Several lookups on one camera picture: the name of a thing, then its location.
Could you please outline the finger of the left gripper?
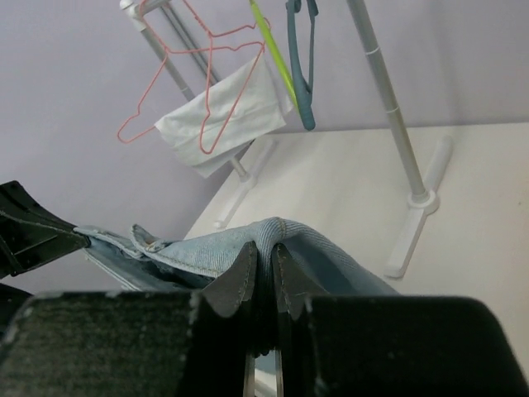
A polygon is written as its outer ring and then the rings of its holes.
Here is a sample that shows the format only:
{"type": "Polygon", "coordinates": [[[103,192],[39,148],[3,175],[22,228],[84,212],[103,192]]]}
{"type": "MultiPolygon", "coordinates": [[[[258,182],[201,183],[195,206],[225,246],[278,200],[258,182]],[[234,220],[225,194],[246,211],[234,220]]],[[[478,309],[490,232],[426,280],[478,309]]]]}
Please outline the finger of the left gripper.
{"type": "Polygon", "coordinates": [[[18,276],[90,246],[75,225],[38,204],[16,180],[1,185],[1,275],[18,276]]]}

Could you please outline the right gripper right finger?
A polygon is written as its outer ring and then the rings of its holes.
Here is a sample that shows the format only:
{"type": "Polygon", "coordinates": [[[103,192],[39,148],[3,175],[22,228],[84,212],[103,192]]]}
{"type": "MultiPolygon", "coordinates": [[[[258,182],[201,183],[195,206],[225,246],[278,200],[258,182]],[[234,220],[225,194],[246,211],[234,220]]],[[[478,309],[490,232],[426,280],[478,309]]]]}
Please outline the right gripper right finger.
{"type": "Polygon", "coordinates": [[[466,297],[333,296],[272,256],[281,396],[525,396],[489,308],[466,297]]]}

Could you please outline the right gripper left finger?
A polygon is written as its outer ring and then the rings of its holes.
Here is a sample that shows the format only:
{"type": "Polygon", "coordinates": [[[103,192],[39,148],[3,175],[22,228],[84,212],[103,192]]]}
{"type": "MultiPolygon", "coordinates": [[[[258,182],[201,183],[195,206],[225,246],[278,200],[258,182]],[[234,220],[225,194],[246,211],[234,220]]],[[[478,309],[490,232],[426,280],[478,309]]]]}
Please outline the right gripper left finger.
{"type": "Polygon", "coordinates": [[[252,396],[246,243],[202,290],[40,294],[1,341],[4,396],[252,396]]]}

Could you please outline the light blue denim garment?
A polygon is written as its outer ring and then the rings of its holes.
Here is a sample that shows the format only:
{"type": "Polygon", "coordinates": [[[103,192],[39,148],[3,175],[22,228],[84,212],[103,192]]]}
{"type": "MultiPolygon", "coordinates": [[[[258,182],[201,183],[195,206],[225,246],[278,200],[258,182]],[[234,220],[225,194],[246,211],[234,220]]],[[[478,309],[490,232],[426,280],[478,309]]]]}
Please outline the light blue denim garment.
{"type": "Polygon", "coordinates": [[[126,237],[95,226],[74,230],[89,240],[86,257],[133,291],[201,289],[228,271],[247,242],[254,242],[265,277],[272,275],[273,247],[283,244],[303,272],[331,294],[395,293],[320,232],[283,218],[174,242],[137,224],[126,237]]]}

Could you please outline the white skirt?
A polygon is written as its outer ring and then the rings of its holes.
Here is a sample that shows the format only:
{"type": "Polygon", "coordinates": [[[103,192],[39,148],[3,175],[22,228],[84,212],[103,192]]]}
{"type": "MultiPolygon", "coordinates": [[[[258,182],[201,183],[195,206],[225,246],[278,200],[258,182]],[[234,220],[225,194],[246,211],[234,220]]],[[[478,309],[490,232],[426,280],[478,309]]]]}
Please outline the white skirt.
{"type": "Polygon", "coordinates": [[[292,110],[260,55],[164,115],[155,127],[179,162],[207,178],[254,139],[285,127],[292,110]]]}

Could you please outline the pink wire hanger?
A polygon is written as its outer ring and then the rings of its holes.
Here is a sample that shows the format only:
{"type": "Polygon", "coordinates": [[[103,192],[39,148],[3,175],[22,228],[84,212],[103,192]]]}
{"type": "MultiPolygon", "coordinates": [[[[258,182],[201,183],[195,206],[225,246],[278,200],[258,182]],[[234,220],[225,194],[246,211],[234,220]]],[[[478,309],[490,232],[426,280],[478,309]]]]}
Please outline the pink wire hanger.
{"type": "Polygon", "coordinates": [[[153,88],[156,80],[159,78],[162,71],[165,70],[169,74],[169,76],[177,84],[177,86],[180,89],[180,92],[184,95],[186,99],[188,100],[193,99],[193,92],[191,88],[185,83],[183,77],[178,72],[176,66],[170,59],[172,55],[190,55],[193,57],[199,69],[204,73],[204,76],[206,79],[206,92],[209,93],[211,85],[219,81],[218,76],[216,75],[216,73],[213,71],[213,68],[212,68],[212,54],[215,51],[229,50],[232,52],[236,52],[242,48],[252,46],[252,45],[257,45],[260,48],[258,55],[262,55],[265,52],[265,41],[263,39],[260,39],[257,41],[248,41],[237,47],[228,46],[228,45],[215,46],[214,41],[218,38],[222,38],[224,36],[230,36],[240,31],[244,31],[248,29],[255,30],[260,27],[261,22],[264,23],[264,26],[266,28],[269,28],[270,24],[267,19],[263,17],[258,17],[257,21],[254,22],[254,24],[252,25],[246,24],[246,25],[237,27],[236,29],[224,31],[221,33],[215,33],[211,31],[209,27],[207,27],[204,20],[198,15],[198,12],[195,10],[195,8],[192,6],[190,2],[186,1],[184,5],[188,9],[188,11],[192,14],[197,24],[203,29],[204,33],[206,34],[208,38],[208,46],[204,48],[199,48],[196,46],[194,38],[192,37],[191,33],[188,32],[187,27],[181,21],[179,14],[175,11],[174,7],[170,4],[169,1],[139,1],[139,2],[121,1],[120,2],[120,9],[128,16],[132,25],[136,28],[137,31],[139,31],[142,34],[144,39],[150,45],[150,48],[155,52],[156,56],[160,60],[159,68],[155,72],[152,80],[150,81],[149,85],[145,89],[145,92],[142,94],[136,106],[136,112],[130,117],[128,117],[117,131],[117,139],[119,140],[119,142],[123,144],[129,144],[154,129],[153,127],[150,127],[146,129],[145,131],[131,138],[122,137],[122,132],[126,128],[127,124],[131,122],[133,119],[140,116],[141,106],[143,102],[145,101],[145,98],[147,97],[151,89],[153,88]],[[174,31],[176,32],[181,42],[184,45],[186,45],[185,50],[170,49],[165,44],[165,42],[161,39],[161,37],[152,29],[148,21],[145,19],[145,16],[148,13],[153,12],[154,10],[158,8],[163,11],[164,15],[170,22],[171,26],[174,28],[174,31]]]}
{"type": "Polygon", "coordinates": [[[265,43],[262,40],[257,40],[243,42],[238,46],[218,44],[217,41],[219,39],[236,35],[243,31],[254,30],[258,26],[256,23],[252,25],[246,24],[230,31],[215,33],[207,26],[190,2],[186,1],[184,4],[207,37],[207,46],[193,50],[192,53],[205,54],[207,56],[206,85],[204,89],[205,114],[200,124],[198,144],[203,154],[212,155],[219,146],[222,135],[230,126],[241,99],[248,91],[248,85],[254,77],[255,69],[265,52],[265,43]],[[246,48],[255,48],[255,57],[229,76],[213,83],[213,61],[216,53],[220,51],[236,53],[246,48]]]}

